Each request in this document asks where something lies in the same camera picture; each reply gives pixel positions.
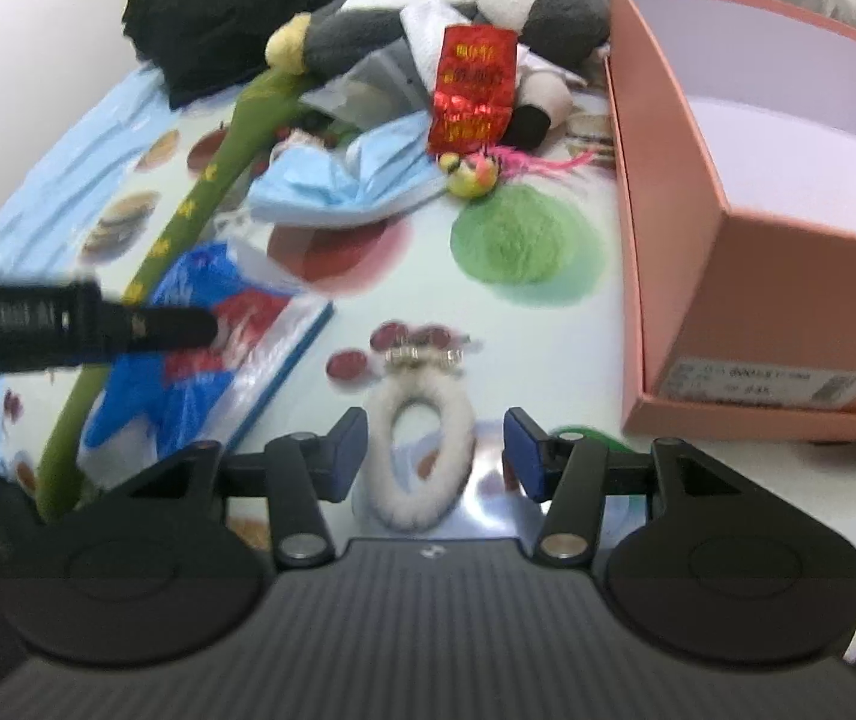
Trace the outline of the blue red plastic bag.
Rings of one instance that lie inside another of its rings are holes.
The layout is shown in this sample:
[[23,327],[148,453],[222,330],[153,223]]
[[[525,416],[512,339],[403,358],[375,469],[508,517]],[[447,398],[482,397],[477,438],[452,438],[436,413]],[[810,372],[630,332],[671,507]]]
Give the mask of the blue red plastic bag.
[[195,440],[226,449],[280,390],[334,313],[253,245],[207,242],[177,260],[151,305],[210,310],[220,334],[208,349],[120,359],[92,407],[78,466],[110,489]]

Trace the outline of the white fluffy hair scrunchie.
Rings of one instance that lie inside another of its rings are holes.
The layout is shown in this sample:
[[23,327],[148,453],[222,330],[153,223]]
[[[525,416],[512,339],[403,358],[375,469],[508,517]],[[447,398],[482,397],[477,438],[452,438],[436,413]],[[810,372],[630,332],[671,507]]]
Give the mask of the white fluffy hair scrunchie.
[[457,504],[475,457],[476,416],[459,349],[397,346],[366,403],[364,499],[396,532],[436,527]]

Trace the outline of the blue face mask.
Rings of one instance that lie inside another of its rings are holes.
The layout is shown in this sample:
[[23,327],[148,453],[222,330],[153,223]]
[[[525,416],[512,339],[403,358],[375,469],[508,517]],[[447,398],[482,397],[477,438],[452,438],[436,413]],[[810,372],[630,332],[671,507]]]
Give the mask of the blue face mask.
[[252,182],[245,206],[281,226],[340,229],[403,215],[436,199],[446,176],[428,153],[424,110],[371,128],[346,148],[288,146]]

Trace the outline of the yellow pink feather toy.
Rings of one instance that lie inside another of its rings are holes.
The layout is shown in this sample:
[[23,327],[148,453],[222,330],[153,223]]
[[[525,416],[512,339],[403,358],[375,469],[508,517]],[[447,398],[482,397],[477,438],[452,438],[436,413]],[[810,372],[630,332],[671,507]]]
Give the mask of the yellow pink feather toy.
[[527,174],[572,171],[592,163],[595,156],[597,153],[594,149],[588,149],[571,160],[545,160],[509,146],[492,146],[473,153],[442,153],[436,164],[446,176],[446,188],[450,195],[460,200],[480,200],[501,182]]

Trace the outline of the red gold packet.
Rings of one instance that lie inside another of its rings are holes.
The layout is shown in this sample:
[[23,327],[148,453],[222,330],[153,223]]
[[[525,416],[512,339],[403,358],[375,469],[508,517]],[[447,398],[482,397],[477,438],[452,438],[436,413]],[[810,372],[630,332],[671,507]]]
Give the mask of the red gold packet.
[[470,154],[496,145],[514,110],[517,34],[491,25],[444,31],[432,90],[431,154]]

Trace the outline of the fruit print table cloth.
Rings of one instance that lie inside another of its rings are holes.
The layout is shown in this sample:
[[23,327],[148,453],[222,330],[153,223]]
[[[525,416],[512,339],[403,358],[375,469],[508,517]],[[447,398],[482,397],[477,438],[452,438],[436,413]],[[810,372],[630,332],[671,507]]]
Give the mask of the fruit print table cloth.
[[[177,125],[50,284],[163,307],[158,286],[122,296],[235,105]],[[856,440],[626,431],[622,221],[620,169],[588,166],[358,227],[218,208],[184,254],[247,242],[332,317],[234,447],[195,440],[110,489],[77,455],[80,500],[52,522],[35,472],[86,364],[0,374],[0,718],[856,718],[856,473],[810,455]],[[320,504],[334,561],[277,569],[267,500],[216,494],[223,458],[366,411],[407,344],[462,353],[457,504],[396,532],[359,468]],[[548,502],[504,463],[510,408],[654,460],[651,509],[609,497],[590,569],[533,559]]]

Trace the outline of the clear zip bag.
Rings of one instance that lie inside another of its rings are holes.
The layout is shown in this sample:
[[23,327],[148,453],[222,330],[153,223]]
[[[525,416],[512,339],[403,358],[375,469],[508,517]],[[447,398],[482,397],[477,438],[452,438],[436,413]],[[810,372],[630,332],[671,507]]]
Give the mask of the clear zip bag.
[[407,41],[397,39],[343,75],[302,94],[301,101],[342,124],[371,130],[428,109],[429,94]]

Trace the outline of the small panda plush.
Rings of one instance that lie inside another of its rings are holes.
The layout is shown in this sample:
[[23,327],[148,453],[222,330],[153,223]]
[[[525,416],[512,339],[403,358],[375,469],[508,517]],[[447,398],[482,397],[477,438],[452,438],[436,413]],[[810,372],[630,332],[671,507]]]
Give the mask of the small panda plush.
[[571,91],[563,76],[549,70],[524,71],[501,143],[525,153],[537,151],[548,133],[566,122],[571,109]]

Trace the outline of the pink cardboard shoe box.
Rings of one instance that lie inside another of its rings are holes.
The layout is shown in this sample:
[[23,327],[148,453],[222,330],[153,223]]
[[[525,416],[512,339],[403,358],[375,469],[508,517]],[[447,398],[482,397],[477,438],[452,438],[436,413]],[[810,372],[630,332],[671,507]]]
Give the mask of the pink cardboard shoe box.
[[856,29],[611,0],[623,426],[856,440]]

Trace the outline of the grey white penguin plush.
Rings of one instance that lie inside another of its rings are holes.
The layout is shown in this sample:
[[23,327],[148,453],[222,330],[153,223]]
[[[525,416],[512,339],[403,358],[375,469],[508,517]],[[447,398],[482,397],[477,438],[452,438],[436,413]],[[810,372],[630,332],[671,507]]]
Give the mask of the grey white penguin plush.
[[268,37],[268,67],[330,80],[397,41],[431,83],[453,25],[514,32],[522,73],[549,71],[583,88],[582,67],[608,41],[608,0],[334,0],[291,16]]

